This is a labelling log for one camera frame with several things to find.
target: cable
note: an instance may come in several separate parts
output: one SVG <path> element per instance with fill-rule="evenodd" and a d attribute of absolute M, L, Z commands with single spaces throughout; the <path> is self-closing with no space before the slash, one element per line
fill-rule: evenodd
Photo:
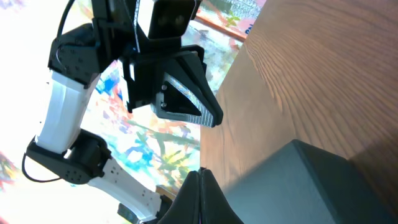
<path fill-rule="evenodd" d="M 25 175 L 26 178 L 28 178 L 29 180 L 33 181 L 33 182 L 37 182 L 37 183 L 48 183 L 48 182 L 53 182 L 53 181 L 57 181 L 60 180 L 61 177 L 59 178 L 55 178 L 55 179 L 51 179 L 51 180 L 37 180 L 35 178 L 32 178 L 25 170 L 25 159 L 26 159 L 26 153 L 24 153 L 24 157 L 22 158 L 22 173 Z"/>
<path fill-rule="evenodd" d="M 68 13 L 73 5 L 73 2 L 75 2 L 75 0 L 69 0 L 67 6 L 63 10 L 60 25 L 58 26 L 57 37 L 60 37 L 62 35 L 63 26 L 65 25 L 65 21 L 67 20 Z"/>

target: wood grain surface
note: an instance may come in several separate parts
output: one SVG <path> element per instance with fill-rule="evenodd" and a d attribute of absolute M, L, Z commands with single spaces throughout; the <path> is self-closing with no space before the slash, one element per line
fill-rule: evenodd
<path fill-rule="evenodd" d="M 398 1 L 267 0 L 201 131 L 225 189 L 292 139 L 349 159 L 398 214 Z"/>

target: black object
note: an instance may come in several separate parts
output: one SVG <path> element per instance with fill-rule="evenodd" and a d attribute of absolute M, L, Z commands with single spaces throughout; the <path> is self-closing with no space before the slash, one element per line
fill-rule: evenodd
<path fill-rule="evenodd" d="M 82 129 L 71 149 L 68 158 L 64 158 L 65 154 L 45 150 L 33 139 L 26 155 L 73 184 L 87 184 L 92 178 L 104 176 L 103 167 L 111 158 L 104 139 Z"/>
<path fill-rule="evenodd" d="M 120 60 L 126 89 L 122 96 L 130 113 L 151 104 L 161 118 L 219 125 L 223 112 L 205 78 L 204 50 L 181 46 L 181 35 L 200 3 L 95 0 L 93 23 L 61 35 L 73 4 L 70 0 L 52 42 L 48 66 L 88 88 L 114 60 Z M 145 11 L 136 12 L 137 6 Z M 163 90 L 164 85 L 170 88 Z"/>
<path fill-rule="evenodd" d="M 225 193 L 245 223 L 397 223 L 346 159 L 293 140 Z"/>
<path fill-rule="evenodd" d="M 158 224 L 242 224 L 208 169 L 188 173 L 172 206 Z"/>

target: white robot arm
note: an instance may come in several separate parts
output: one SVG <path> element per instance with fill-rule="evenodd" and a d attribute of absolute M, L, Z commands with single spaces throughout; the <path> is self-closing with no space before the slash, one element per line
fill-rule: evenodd
<path fill-rule="evenodd" d="M 80 124 L 101 72 L 114 60 L 121 64 L 129 112 L 151 104 L 160 118 L 210 127 L 221 123 L 223 112 L 205 78 L 203 48 L 181 46 L 200 0 L 95 0 L 93 23 L 62 34 L 72 4 L 70 0 L 52 43 L 52 93 L 45 121 L 23 162 L 29 156 L 60 179 L 110 194 L 141 222 L 157 223 L 171 200 L 131 177 L 112 158 L 106 142 Z M 140 7 L 146 11 L 140 13 Z M 22 170 L 34 180 L 24 165 Z"/>
<path fill-rule="evenodd" d="M 83 115 L 99 78 L 98 75 L 85 89 L 81 83 L 52 71 L 52 94 L 44 125 L 35 136 L 37 146 L 56 154 L 71 148 L 80 134 Z M 161 204 L 158 193 L 145 188 L 112 157 L 105 162 L 102 171 L 102 177 L 92 178 L 87 184 L 119 200 L 141 221 L 156 219 Z"/>

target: dark gray box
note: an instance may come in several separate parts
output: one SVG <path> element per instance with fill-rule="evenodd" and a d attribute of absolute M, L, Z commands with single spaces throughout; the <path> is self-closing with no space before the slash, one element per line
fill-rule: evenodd
<path fill-rule="evenodd" d="M 293 140 L 225 193 L 244 223 L 397 223 L 346 159 Z"/>

